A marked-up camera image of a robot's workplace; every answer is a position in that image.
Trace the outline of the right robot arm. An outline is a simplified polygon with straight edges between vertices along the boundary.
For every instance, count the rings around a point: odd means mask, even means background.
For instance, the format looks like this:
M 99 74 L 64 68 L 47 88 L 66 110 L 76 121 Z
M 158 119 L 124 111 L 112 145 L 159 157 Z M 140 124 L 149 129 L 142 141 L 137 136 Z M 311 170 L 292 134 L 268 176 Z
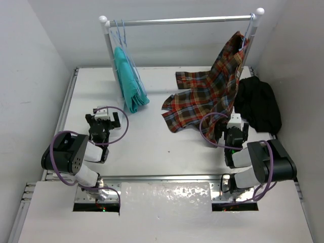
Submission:
M 247 201 L 260 200 L 277 182 L 297 179 L 297 167 L 281 142 L 277 139 L 266 142 L 248 142 L 249 125 L 243 128 L 216 126 L 216 138 L 224 136 L 225 164 L 231 169 L 248 169 L 234 174 L 221 176 L 219 184 L 222 193 L 240 193 L 253 187 L 254 193 Z

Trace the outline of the black shirt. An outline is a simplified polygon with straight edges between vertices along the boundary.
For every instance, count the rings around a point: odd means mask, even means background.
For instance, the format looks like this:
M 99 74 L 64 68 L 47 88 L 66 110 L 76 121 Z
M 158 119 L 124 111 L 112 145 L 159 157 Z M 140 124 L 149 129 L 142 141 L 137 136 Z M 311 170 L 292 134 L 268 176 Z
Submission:
M 280 110 L 271 86 L 256 76 L 239 81 L 234 110 L 258 133 L 275 135 L 282 127 Z

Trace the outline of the blue wire hanger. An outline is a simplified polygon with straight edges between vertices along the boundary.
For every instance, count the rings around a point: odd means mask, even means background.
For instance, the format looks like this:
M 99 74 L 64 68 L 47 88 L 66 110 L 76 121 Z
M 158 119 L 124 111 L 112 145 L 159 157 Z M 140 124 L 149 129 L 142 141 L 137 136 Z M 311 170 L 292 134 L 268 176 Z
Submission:
M 135 62 L 131 56 L 131 54 L 128 52 L 128 45 L 127 45 L 127 38 L 126 38 L 126 28 L 125 28 L 125 23 L 124 21 L 122 20 L 122 26 L 123 26 L 123 40 L 122 40 L 122 48 L 123 48 L 123 51 L 125 53 L 125 56 L 126 56 L 126 59 L 131 67 L 131 71 L 135 77 L 135 81 L 137 83 L 137 89 L 138 89 L 138 92 L 142 92 L 144 95 L 147 95 L 147 92 L 144 88 L 144 85 L 142 83 L 142 80 L 141 80 L 141 77 L 140 77 L 140 74 L 138 72 L 138 69 L 135 65 Z

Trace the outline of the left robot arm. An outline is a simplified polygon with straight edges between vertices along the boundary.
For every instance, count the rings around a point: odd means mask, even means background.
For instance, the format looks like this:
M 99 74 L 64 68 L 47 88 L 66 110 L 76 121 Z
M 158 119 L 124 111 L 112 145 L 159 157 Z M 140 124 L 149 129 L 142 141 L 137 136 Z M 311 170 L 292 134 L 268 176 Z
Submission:
M 120 201 L 120 194 L 112 187 L 104 185 L 99 173 L 91 170 L 86 162 L 104 164 L 109 155 L 108 142 L 110 130 L 120 127 L 118 113 L 113 119 L 108 109 L 86 114 L 89 133 L 78 134 L 72 131 L 62 131 L 55 135 L 51 144 L 41 159 L 43 169 L 53 171 L 64 184 L 78 185 L 96 201 L 112 199 L 115 194 Z

